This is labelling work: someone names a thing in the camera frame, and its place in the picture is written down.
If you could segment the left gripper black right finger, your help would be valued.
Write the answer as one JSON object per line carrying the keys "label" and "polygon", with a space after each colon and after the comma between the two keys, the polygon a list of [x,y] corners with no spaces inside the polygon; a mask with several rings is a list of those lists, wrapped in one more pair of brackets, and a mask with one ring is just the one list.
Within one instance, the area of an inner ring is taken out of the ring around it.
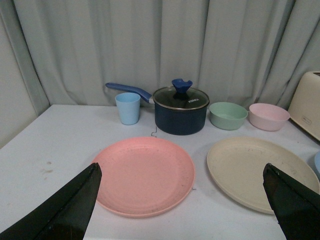
{"label": "left gripper black right finger", "polygon": [[320,238],[320,195],[272,164],[263,170],[263,187],[287,240]]}

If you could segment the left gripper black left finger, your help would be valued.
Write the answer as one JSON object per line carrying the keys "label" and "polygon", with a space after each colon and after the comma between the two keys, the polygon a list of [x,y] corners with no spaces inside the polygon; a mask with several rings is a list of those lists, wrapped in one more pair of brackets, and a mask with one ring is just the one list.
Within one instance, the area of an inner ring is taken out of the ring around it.
{"label": "left gripper black left finger", "polygon": [[102,179],[92,163],[28,215],[4,230],[2,240],[82,240]]}

